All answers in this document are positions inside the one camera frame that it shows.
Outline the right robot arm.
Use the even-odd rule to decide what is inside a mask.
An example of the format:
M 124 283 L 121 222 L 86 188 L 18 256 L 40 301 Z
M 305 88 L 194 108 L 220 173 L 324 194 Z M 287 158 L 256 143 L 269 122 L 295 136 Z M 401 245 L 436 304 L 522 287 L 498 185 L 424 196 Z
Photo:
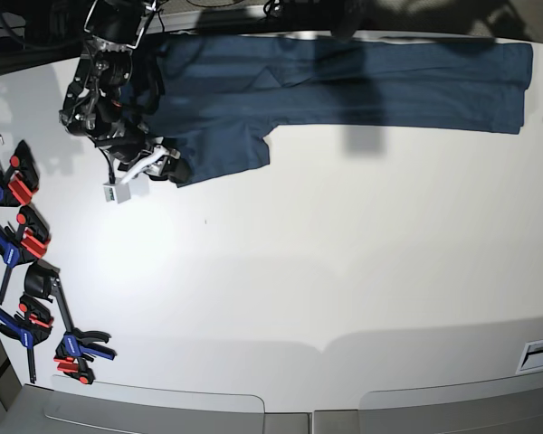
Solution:
M 88 138 L 103 155 L 112 184 L 119 181 L 118 170 L 174 184 L 191 176 L 172 140 L 152 134 L 143 119 L 163 91 L 157 68 L 147 67 L 144 103 L 120 99 L 133 74 L 133 53 L 159 7 L 158 1 L 92 2 L 82 26 L 81 57 L 59 112 L 69 134 Z

